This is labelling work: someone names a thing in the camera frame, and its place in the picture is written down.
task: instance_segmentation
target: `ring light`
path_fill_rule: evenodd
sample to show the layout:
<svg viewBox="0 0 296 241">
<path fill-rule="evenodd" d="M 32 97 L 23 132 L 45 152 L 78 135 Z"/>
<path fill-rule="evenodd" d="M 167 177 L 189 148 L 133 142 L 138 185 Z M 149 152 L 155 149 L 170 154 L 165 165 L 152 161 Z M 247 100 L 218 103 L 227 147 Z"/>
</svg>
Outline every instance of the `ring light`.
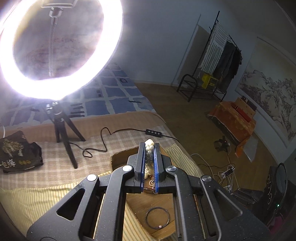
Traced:
<svg viewBox="0 0 296 241">
<path fill-rule="evenodd" d="M 37 0 L 21 1 L 5 21 L 0 39 L 0 66 L 6 81 L 20 94 L 60 100 L 90 82 L 112 56 L 121 35 L 122 6 L 120 0 L 99 0 L 104 14 L 103 30 L 94 53 L 79 70 L 65 77 L 32 80 L 17 67 L 13 47 L 18 26 L 35 2 Z"/>
</svg>

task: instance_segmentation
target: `yellow box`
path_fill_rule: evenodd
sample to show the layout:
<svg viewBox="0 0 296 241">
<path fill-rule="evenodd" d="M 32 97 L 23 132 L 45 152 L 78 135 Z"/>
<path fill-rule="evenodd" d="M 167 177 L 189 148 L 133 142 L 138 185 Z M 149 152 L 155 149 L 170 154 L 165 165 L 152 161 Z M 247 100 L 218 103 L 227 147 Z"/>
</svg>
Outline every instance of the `yellow box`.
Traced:
<svg viewBox="0 0 296 241">
<path fill-rule="evenodd" d="M 202 88 L 207 90 L 214 90 L 219 80 L 217 80 L 216 78 L 214 78 L 209 74 L 204 74 L 202 76 L 202 81 L 203 81 Z"/>
</svg>

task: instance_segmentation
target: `metal screw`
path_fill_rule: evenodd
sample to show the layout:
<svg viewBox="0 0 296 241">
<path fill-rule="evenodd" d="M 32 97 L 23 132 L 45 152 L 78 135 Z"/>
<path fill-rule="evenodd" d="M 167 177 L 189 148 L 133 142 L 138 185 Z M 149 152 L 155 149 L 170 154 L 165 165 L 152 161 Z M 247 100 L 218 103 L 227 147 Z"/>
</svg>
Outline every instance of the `metal screw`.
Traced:
<svg viewBox="0 0 296 241">
<path fill-rule="evenodd" d="M 130 170 L 132 170 L 133 168 L 132 168 L 132 166 L 130 166 L 130 165 L 125 165 L 125 166 L 123 166 L 122 167 L 122 170 L 124 170 L 125 172 L 129 172 Z"/>
<path fill-rule="evenodd" d="M 204 182 L 210 182 L 212 180 L 212 178 L 209 175 L 203 175 L 202 176 L 202 180 Z"/>
<path fill-rule="evenodd" d="M 176 168 L 175 166 L 168 166 L 168 167 L 167 167 L 167 170 L 168 170 L 169 172 L 174 172 L 174 171 L 177 170 L 177 168 Z"/>
<path fill-rule="evenodd" d="M 96 175 L 95 175 L 95 174 L 90 174 L 90 175 L 88 175 L 88 176 L 87 176 L 87 180 L 90 181 L 90 182 L 96 180 Z"/>
</svg>

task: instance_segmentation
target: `blue checkered blanket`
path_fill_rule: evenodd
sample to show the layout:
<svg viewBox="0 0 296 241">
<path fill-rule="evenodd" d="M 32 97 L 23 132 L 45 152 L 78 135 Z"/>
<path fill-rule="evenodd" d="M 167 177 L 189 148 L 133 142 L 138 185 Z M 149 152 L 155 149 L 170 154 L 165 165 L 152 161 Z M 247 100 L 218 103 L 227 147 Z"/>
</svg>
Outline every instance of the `blue checkered blanket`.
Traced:
<svg viewBox="0 0 296 241">
<path fill-rule="evenodd" d="M 51 102 L 17 95 L 2 116 L 1 123 L 6 129 L 51 123 L 41 110 Z M 115 63 L 109 64 L 87 86 L 66 96 L 60 103 L 72 120 L 129 111 L 155 112 L 149 100 Z"/>
</svg>

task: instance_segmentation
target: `wooden box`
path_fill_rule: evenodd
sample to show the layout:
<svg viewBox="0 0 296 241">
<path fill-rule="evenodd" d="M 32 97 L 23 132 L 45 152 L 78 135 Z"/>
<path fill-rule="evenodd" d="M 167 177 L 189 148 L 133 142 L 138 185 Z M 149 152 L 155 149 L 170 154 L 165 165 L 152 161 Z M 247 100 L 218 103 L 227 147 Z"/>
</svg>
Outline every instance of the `wooden box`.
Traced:
<svg viewBox="0 0 296 241">
<path fill-rule="evenodd" d="M 250 117 L 251 119 L 253 118 L 253 116 L 255 115 L 255 111 L 246 103 L 244 102 L 241 98 L 237 98 L 237 100 L 235 101 L 235 104 L 241 108 L 248 117 Z"/>
</svg>

